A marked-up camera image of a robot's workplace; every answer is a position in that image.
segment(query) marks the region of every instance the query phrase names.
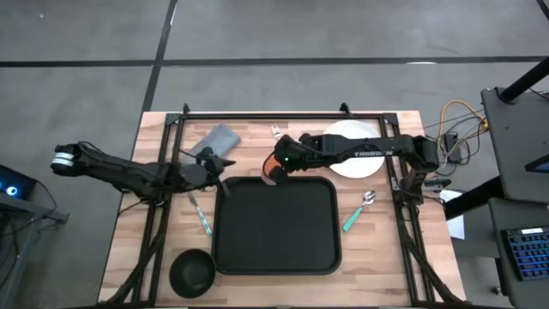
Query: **rectangular tray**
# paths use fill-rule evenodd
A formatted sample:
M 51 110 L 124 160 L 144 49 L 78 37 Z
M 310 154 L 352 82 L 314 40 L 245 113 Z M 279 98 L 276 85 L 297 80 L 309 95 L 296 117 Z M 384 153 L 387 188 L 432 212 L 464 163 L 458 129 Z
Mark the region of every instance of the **rectangular tray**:
M 341 263 L 334 185 L 323 177 L 291 177 L 265 185 L 259 177 L 226 179 L 217 190 L 212 257 L 225 275 L 327 275 Z

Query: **spoon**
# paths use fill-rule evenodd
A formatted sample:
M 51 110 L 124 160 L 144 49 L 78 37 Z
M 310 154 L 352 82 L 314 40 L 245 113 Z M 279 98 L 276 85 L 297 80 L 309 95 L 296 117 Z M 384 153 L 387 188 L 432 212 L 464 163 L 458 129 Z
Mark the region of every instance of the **spoon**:
M 372 203 L 374 203 L 375 199 L 376 199 L 376 192 L 375 191 L 367 191 L 364 194 L 364 196 L 362 197 L 362 200 L 363 200 L 362 206 L 360 206 L 358 209 L 356 209 L 354 211 L 353 215 L 351 215 L 351 217 L 349 218 L 349 220 L 347 220 L 347 222 L 343 226 L 343 232 L 346 232 L 346 231 L 349 230 L 349 228 L 351 228 L 354 221 L 357 220 L 357 218 L 359 217 L 359 215 L 362 212 L 362 210 L 364 209 L 364 207 L 366 205 L 371 205 Z

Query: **butcher block tabletop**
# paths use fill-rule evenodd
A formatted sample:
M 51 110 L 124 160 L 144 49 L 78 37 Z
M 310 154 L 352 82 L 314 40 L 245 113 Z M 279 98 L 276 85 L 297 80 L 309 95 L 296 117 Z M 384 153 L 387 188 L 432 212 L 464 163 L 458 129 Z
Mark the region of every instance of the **butcher block tabletop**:
M 395 112 L 401 134 L 423 135 L 419 112 Z M 145 112 L 137 135 L 133 161 L 142 163 L 158 159 L 166 112 Z M 227 167 L 221 179 L 233 176 L 260 176 L 262 163 L 273 151 L 276 139 L 271 124 L 278 124 L 282 134 L 298 139 L 302 133 L 323 131 L 337 120 L 185 120 L 182 150 L 190 150 L 217 124 L 226 124 L 242 138 L 227 159 L 237 163 Z M 377 120 L 360 120 L 379 131 Z M 171 158 L 175 128 L 172 127 L 167 159 Z M 366 191 L 375 190 L 377 198 L 357 219 L 347 233 L 341 231 L 342 260 L 339 268 L 325 276 L 224 276 L 217 273 L 214 285 L 204 295 L 187 300 L 170 287 L 168 273 L 174 259 L 182 252 L 199 248 L 211 252 L 212 238 L 200 222 L 195 207 L 185 193 L 174 195 L 162 257 L 157 306 L 406 306 L 410 305 L 395 211 L 383 166 L 364 179 L 344 178 L 328 168 L 293 175 L 323 176 L 337 191 L 340 226 L 362 204 Z M 214 226 L 215 192 L 193 192 L 210 227 Z M 136 203 L 137 197 L 125 194 L 120 208 Z M 419 221 L 429 262 L 450 290 L 465 300 L 462 279 L 440 204 L 426 199 L 421 205 Z M 139 257 L 147 206 L 138 205 L 118 217 L 112 236 L 98 300 L 107 300 L 133 270 Z M 152 262 L 144 276 L 142 298 L 149 289 Z M 419 295 L 425 299 L 419 267 L 414 263 Z

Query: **keyboard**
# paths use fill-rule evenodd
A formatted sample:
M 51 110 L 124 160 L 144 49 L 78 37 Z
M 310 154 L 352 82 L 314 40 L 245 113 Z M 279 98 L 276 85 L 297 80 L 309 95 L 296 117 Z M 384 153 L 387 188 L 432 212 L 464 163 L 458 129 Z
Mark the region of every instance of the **keyboard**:
M 519 280 L 549 279 L 549 227 L 506 230 L 502 235 Z

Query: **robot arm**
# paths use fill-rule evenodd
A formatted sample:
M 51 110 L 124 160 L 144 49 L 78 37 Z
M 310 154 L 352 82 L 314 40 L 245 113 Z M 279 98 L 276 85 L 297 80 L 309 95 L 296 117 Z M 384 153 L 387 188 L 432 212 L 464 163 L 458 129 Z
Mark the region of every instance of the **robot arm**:
M 163 192 L 182 193 L 219 183 L 223 160 L 205 148 L 196 164 L 137 163 L 108 155 L 89 142 L 57 145 L 51 169 L 57 175 L 86 175 L 112 184 L 120 191 L 132 191 L 139 198 L 156 200 Z
M 421 186 L 428 173 L 438 168 L 437 144 L 423 136 L 348 139 L 344 136 L 304 134 L 299 142 L 284 135 L 263 164 L 262 173 L 274 182 L 284 181 L 289 173 L 309 168 L 329 167 L 351 158 L 398 156 L 412 170 L 400 187 L 423 203 Z

